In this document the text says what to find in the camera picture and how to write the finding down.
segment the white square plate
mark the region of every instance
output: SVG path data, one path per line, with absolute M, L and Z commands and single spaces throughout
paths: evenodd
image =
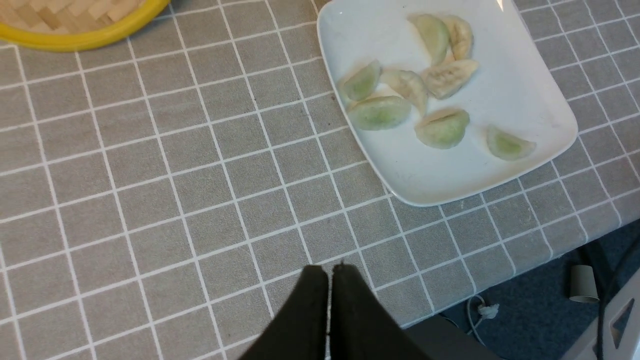
M 429 54 L 406 20 L 416 13 L 467 20 L 475 36 L 472 58 L 480 69 L 451 98 L 429 99 L 428 113 L 459 107 L 470 114 L 467 134 L 453 149 L 418 141 L 415 108 L 391 130 L 362 131 L 348 121 L 373 169 L 399 199 L 414 206 L 462 199 L 531 171 L 571 146 L 578 132 L 575 116 L 511 0 L 333 0 L 320 11 L 317 30 L 334 91 L 374 59 L 419 74 L 429 67 Z M 380 85 L 374 95 L 389 92 Z M 344 99 L 340 106 L 347 117 Z M 519 161 L 495 158 L 486 146 L 490 124 L 536 142 L 536 150 Z

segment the gray checkered tablecloth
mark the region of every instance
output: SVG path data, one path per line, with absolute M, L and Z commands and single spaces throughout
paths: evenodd
M 640 2 L 515 3 L 579 139 L 434 208 L 358 149 L 322 0 L 177 0 L 79 54 L 0 44 L 0 358 L 233 360 L 302 266 L 342 259 L 407 325 L 640 218 Z

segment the small cylinder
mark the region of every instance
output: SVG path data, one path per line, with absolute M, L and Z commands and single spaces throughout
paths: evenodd
M 571 267 L 571 291 L 569 299 L 576 302 L 594 303 L 600 301 L 593 269 L 588 265 Z

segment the white dumpling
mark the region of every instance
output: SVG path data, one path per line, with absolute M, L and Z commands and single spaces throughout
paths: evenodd
M 464 110 L 440 111 L 415 126 L 415 135 L 424 145 L 451 149 L 465 137 L 469 113 Z
M 378 60 L 372 61 L 344 82 L 341 92 L 353 101 L 368 98 L 376 90 L 382 65 Z
M 536 149 L 536 143 L 505 133 L 493 125 L 487 130 L 486 144 L 496 158 L 506 161 L 526 158 Z
M 471 48 L 474 43 L 474 34 L 469 23 L 455 15 L 448 15 L 442 18 L 449 30 L 449 42 L 451 51 L 456 60 L 468 59 L 471 57 Z
M 424 71 L 424 84 L 436 99 L 446 99 L 463 87 L 478 70 L 475 60 L 456 60 L 433 66 Z
M 351 123 L 362 130 L 396 127 L 409 117 L 411 103 L 399 96 L 374 97 L 355 104 L 348 112 Z
M 380 82 L 387 84 L 400 96 L 411 101 L 418 109 L 420 116 L 427 111 L 427 86 L 422 78 L 413 71 L 386 70 L 380 76 Z
M 420 33 L 422 42 L 431 56 L 431 65 L 442 63 L 449 46 L 449 30 L 445 23 L 427 13 L 411 16 L 408 20 Z

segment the dark blue carpet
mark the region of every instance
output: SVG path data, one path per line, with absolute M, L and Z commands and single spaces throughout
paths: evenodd
M 632 240 L 640 235 L 640 220 L 622 227 L 599 241 L 614 268 Z M 567 298 L 568 272 L 580 263 L 576 251 L 483 292 L 489 303 L 499 303 L 493 320 L 479 326 L 487 347 L 509 360 L 557 360 L 597 317 L 597 304 L 580 304 Z M 625 284 L 640 268 L 635 255 L 619 279 Z M 444 311 L 468 330 L 465 304 Z

